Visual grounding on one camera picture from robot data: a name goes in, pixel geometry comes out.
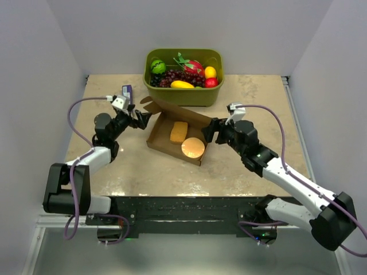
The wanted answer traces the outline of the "orange round sponge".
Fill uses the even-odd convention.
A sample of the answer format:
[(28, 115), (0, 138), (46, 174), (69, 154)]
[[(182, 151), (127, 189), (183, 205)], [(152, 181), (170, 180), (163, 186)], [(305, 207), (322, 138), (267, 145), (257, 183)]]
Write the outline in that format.
[(205, 144), (196, 137), (190, 137), (181, 144), (182, 153), (191, 159), (199, 159), (205, 152)]

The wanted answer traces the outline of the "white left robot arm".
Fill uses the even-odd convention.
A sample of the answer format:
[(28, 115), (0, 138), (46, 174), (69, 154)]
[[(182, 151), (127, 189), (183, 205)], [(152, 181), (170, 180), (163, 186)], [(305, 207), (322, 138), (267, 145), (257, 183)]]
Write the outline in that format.
[(111, 206), (111, 198), (91, 194), (91, 175), (113, 162), (119, 152), (117, 138), (126, 128), (145, 129), (152, 115), (150, 112), (118, 111), (112, 118), (100, 113), (94, 118), (95, 134), (92, 148), (81, 157), (66, 163), (51, 165), (45, 189), (44, 211), (54, 214), (99, 214), (106, 225), (119, 218), (117, 208)]

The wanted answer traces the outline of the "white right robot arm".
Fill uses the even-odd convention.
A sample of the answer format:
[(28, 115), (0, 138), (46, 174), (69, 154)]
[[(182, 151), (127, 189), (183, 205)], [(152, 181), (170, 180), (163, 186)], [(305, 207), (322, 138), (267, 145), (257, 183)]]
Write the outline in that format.
[(335, 194), (308, 180), (284, 164), (276, 152), (261, 144), (253, 122), (240, 120), (227, 123), (214, 118), (202, 130), (210, 143), (229, 145), (249, 171), (278, 185), (291, 194), (298, 205), (268, 195), (255, 211), (262, 225), (272, 221), (303, 228), (325, 249), (335, 251), (356, 229), (356, 211), (352, 198), (345, 192)]

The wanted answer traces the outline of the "brown cardboard box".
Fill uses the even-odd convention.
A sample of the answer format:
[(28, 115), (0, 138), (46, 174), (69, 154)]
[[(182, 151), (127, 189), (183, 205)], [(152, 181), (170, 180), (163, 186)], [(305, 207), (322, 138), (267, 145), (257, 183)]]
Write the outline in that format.
[(211, 118), (151, 96), (140, 103), (147, 112), (159, 115), (146, 140), (147, 146), (200, 166), (208, 146), (201, 130)]

